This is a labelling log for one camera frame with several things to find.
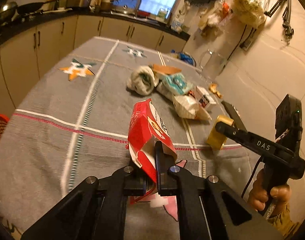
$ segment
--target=folded towel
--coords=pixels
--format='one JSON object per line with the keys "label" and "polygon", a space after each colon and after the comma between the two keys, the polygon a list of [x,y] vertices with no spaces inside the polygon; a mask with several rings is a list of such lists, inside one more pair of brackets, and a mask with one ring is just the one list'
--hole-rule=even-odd
{"label": "folded towel", "polygon": [[149,66],[140,66],[131,73],[126,84],[129,89],[136,91],[139,95],[147,96],[158,83],[159,79]]}

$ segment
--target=finger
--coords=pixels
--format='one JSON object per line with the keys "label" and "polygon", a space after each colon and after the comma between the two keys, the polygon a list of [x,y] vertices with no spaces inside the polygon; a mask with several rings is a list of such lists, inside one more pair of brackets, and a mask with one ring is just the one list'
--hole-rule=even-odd
{"label": "finger", "polygon": [[273,187],[270,195],[280,203],[288,203],[291,198],[291,188],[287,184]]}
{"label": "finger", "polygon": [[253,188],[249,192],[249,196],[258,199],[262,203],[266,203],[268,201],[268,194],[267,191],[264,190],[263,188]]}
{"label": "finger", "polygon": [[248,198],[248,204],[251,205],[254,209],[262,211],[265,208],[265,203],[262,203],[258,199],[255,199],[254,197],[250,196]]}

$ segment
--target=human hand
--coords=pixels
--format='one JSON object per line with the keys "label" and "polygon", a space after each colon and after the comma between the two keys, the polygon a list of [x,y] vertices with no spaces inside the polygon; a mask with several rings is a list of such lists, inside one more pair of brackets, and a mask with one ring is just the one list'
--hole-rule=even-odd
{"label": "human hand", "polygon": [[[265,208],[265,203],[268,201],[267,191],[263,189],[262,182],[264,179],[264,169],[257,174],[257,178],[253,184],[252,190],[249,192],[248,204],[250,204],[256,211],[262,211]],[[271,214],[278,215],[284,210],[291,197],[291,189],[289,185],[281,185],[273,187],[270,195],[276,200],[276,207]]]}

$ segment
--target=checkered tablecloth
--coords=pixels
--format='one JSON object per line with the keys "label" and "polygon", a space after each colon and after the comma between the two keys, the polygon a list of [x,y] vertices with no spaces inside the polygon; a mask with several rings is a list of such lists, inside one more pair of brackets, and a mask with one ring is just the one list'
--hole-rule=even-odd
{"label": "checkered tablecloth", "polygon": [[[194,175],[217,175],[241,194],[252,170],[250,153],[231,140],[216,152],[205,144],[216,117],[226,114],[221,104],[210,113],[211,122],[183,120],[157,92],[142,97],[126,89],[133,69],[153,63],[178,67],[192,83],[207,87],[192,66],[101,37],[75,49],[42,78],[16,109],[0,142],[5,217],[26,230],[87,176],[103,178],[126,166],[132,109],[148,98],[167,126],[178,161],[186,160]],[[125,239],[179,239],[178,222],[164,207],[131,205]]]}

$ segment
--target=sleeve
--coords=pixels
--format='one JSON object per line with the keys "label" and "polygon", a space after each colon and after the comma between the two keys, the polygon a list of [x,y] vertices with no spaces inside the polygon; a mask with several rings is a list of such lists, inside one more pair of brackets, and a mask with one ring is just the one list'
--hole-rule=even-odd
{"label": "sleeve", "polygon": [[267,221],[283,235],[284,239],[290,239],[300,226],[300,223],[291,221],[289,204],[281,213]]}

